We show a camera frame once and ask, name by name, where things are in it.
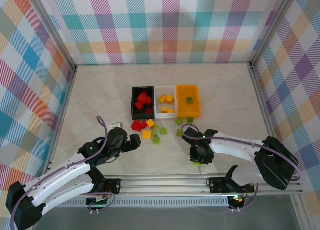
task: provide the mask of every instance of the robotic arm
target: robotic arm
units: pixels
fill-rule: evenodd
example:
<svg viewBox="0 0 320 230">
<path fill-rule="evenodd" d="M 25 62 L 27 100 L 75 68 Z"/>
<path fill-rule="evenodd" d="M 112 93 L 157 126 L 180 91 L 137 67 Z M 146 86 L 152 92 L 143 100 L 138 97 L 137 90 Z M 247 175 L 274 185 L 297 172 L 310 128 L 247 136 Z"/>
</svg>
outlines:
<svg viewBox="0 0 320 230">
<path fill-rule="evenodd" d="M 129 140 L 127 132 L 121 127 L 115 127 L 107 133 L 103 120 L 98 117 L 98 121 L 105 127 L 106 138 L 99 137 L 87 142 L 60 167 L 26 185 L 16 182 L 10 186 L 6 207 L 12 215 L 12 229 L 14 222 L 19 230 L 33 226 L 52 208 L 80 194 L 107 192 L 106 188 L 110 185 L 113 186 L 113 194 L 119 194 L 121 180 L 105 179 L 96 167 L 113 162 L 109 160 L 118 158 L 121 152 L 137 149 L 141 140 L 138 134 L 131 135 Z M 274 137 L 245 140 L 231 138 L 211 129 L 201 133 L 198 128 L 196 131 L 189 127 L 183 132 L 185 126 L 181 129 L 182 138 L 191 145 L 191 161 L 209 164 L 215 153 L 221 153 L 253 163 L 249 166 L 232 166 L 225 177 L 208 178 L 206 182 L 211 193 L 255 192 L 250 183 L 261 181 L 277 189 L 286 189 L 294 171 L 301 173 L 297 159 Z"/>
<path fill-rule="evenodd" d="M 252 162 L 248 166 L 233 166 L 223 179 L 210 178 L 211 193 L 241 192 L 248 183 L 265 181 L 274 188 L 285 190 L 298 160 L 274 137 L 266 140 L 246 140 L 229 137 L 216 130 L 205 133 L 189 127 L 183 140 L 191 145 L 190 160 L 202 164 L 212 163 L 214 154 L 227 154 Z"/>
<path fill-rule="evenodd" d="M 10 186 L 6 207 L 14 216 L 18 229 L 33 226 L 52 208 L 75 196 L 106 192 L 106 186 L 110 182 L 107 182 L 96 167 L 110 163 L 107 161 L 113 157 L 118 158 L 121 152 L 136 150 L 141 144 L 138 134 L 131 135 L 128 140 L 127 132 L 120 127 L 115 127 L 108 132 L 107 142 L 102 149 L 104 141 L 105 138 L 100 137 L 87 142 L 78 153 L 55 170 L 26 185 L 16 182 Z M 119 193 L 117 188 L 113 189 L 114 194 Z"/>
</svg>

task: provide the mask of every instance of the metal bracket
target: metal bracket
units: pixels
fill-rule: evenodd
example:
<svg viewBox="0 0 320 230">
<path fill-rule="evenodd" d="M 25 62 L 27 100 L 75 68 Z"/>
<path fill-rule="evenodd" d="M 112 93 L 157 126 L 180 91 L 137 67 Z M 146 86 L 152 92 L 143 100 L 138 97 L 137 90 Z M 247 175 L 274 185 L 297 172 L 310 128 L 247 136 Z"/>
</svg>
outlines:
<svg viewBox="0 0 320 230">
<path fill-rule="evenodd" d="M 106 191 L 112 192 L 115 195 L 118 195 L 120 193 L 121 189 L 121 179 L 106 179 L 105 184 L 106 186 Z"/>
<path fill-rule="evenodd" d="M 210 193 L 235 193 L 228 187 L 228 182 L 225 177 L 212 177 L 208 178 L 207 185 L 210 188 Z M 247 184 L 245 186 L 239 186 L 236 190 L 236 193 L 253 193 L 255 187 Z"/>
</svg>

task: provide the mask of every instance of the toy block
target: toy block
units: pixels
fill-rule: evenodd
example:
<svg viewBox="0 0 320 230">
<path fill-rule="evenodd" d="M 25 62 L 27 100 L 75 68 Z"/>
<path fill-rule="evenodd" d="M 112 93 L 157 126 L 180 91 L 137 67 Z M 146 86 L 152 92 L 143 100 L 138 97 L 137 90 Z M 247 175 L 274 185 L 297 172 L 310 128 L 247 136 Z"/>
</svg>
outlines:
<svg viewBox="0 0 320 230">
<path fill-rule="evenodd" d="M 166 127 L 162 127 L 160 130 L 161 134 L 166 134 L 167 133 L 167 128 Z"/>
<path fill-rule="evenodd" d="M 145 104 L 147 102 L 147 97 L 145 95 L 140 94 L 138 96 L 138 101 L 141 102 L 142 104 Z"/>
<path fill-rule="evenodd" d="M 168 104 L 172 104 L 173 101 L 174 101 L 174 96 L 168 95 L 167 98 L 166 98 L 166 102 Z"/>
<path fill-rule="evenodd" d="M 191 104 L 194 101 L 191 96 L 187 97 L 185 100 L 188 104 Z"/>
<path fill-rule="evenodd" d="M 141 125 L 135 125 L 135 124 L 132 124 L 131 126 L 132 130 L 134 131 L 141 131 Z"/>
<path fill-rule="evenodd" d="M 167 96 L 166 94 L 160 96 L 160 97 L 159 97 L 159 102 L 160 102 L 160 103 L 164 103 L 164 102 L 167 100 L 167 97 L 168 97 L 168 96 Z"/>
<path fill-rule="evenodd" d="M 188 117 L 188 120 L 186 121 L 188 124 L 193 124 L 194 119 L 192 117 Z"/>
<path fill-rule="evenodd" d="M 144 139 L 151 139 L 152 132 L 148 130 L 143 130 L 142 132 L 142 138 Z"/>
<path fill-rule="evenodd" d="M 160 137 L 155 136 L 154 139 L 153 139 L 153 143 L 157 144 L 157 145 L 160 145 Z"/>
<path fill-rule="evenodd" d="M 152 106 L 152 99 L 151 99 L 150 96 L 148 96 L 148 97 L 146 98 L 145 102 L 146 102 L 146 105 L 147 105 L 147 106 Z"/>
<path fill-rule="evenodd" d="M 154 136 L 158 136 L 158 124 L 154 125 Z"/>
<path fill-rule="evenodd" d="M 181 118 L 178 118 L 177 120 L 175 120 L 176 124 L 178 124 L 179 126 L 181 126 L 183 124 L 183 120 Z"/>
<path fill-rule="evenodd" d="M 148 124 L 148 126 L 150 128 L 153 128 L 155 126 L 155 123 L 154 123 L 154 121 L 152 121 L 152 119 L 149 119 L 148 121 L 146 121 L 146 123 Z"/>
<path fill-rule="evenodd" d="M 178 130 L 176 131 L 176 135 L 177 135 L 177 136 L 183 136 L 181 129 L 178 129 Z"/>
<path fill-rule="evenodd" d="M 147 110 L 145 111 L 147 114 L 152 114 L 154 110 L 153 109 L 150 109 L 150 108 L 147 108 Z"/>
<path fill-rule="evenodd" d="M 162 111 L 162 113 L 167 113 L 168 108 L 165 106 L 161 106 L 161 111 Z"/>
<path fill-rule="evenodd" d="M 132 130 L 141 131 L 141 124 L 139 120 L 135 120 L 131 126 Z"/>
<path fill-rule="evenodd" d="M 140 124 L 140 126 L 141 126 L 142 129 L 145 129 L 145 128 L 148 126 L 148 124 L 147 124 L 146 121 L 143 121 L 143 122 Z"/>
<path fill-rule="evenodd" d="M 144 109 L 144 105 L 141 102 L 136 102 L 135 106 L 138 108 L 139 111 L 142 111 Z"/>
</svg>

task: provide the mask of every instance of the red block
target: red block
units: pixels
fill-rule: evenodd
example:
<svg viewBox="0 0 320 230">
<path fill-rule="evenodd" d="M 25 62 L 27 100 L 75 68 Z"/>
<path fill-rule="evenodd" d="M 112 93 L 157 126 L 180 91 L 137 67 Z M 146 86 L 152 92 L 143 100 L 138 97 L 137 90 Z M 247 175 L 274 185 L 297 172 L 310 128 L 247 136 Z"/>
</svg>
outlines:
<svg viewBox="0 0 320 230">
<path fill-rule="evenodd" d="M 144 105 L 141 102 L 136 102 L 135 106 L 138 108 L 138 111 L 142 111 L 144 109 Z"/>
<path fill-rule="evenodd" d="M 147 114 L 152 114 L 152 112 L 153 112 L 153 109 L 148 108 L 148 109 L 146 110 L 146 113 L 147 113 Z"/>
<path fill-rule="evenodd" d="M 131 125 L 132 130 L 134 131 L 141 131 L 141 124 L 132 124 Z"/>
<path fill-rule="evenodd" d="M 138 97 L 138 101 L 141 102 L 142 104 L 145 104 L 147 101 L 147 97 L 143 94 L 140 94 Z"/>
<path fill-rule="evenodd" d="M 142 129 L 145 129 L 148 126 L 148 124 L 146 121 L 143 121 L 140 126 Z"/>
<path fill-rule="evenodd" d="M 152 99 L 151 99 L 150 96 L 148 96 L 148 97 L 146 98 L 146 105 L 147 105 L 147 106 L 152 106 Z"/>
</svg>

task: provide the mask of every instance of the white floor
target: white floor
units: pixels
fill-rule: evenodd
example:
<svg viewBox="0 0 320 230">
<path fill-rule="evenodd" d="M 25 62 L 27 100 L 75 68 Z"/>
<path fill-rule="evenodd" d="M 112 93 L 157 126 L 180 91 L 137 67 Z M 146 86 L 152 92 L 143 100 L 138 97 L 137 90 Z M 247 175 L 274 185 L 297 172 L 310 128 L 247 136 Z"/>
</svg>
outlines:
<svg viewBox="0 0 320 230">
<path fill-rule="evenodd" d="M 265 139 L 267 130 L 246 64 L 149 64 L 80 66 L 55 153 L 53 167 L 62 164 L 86 142 L 104 135 L 96 116 L 107 124 L 120 121 L 128 134 L 132 86 L 198 84 L 202 112 L 194 119 L 202 132 L 208 128 L 228 135 Z M 234 164 L 249 164 L 215 155 L 213 164 L 195 166 L 190 146 L 176 136 L 174 119 L 155 120 L 167 127 L 161 144 L 141 139 L 141 147 L 123 153 L 112 164 L 101 165 L 105 175 L 226 173 Z"/>
</svg>

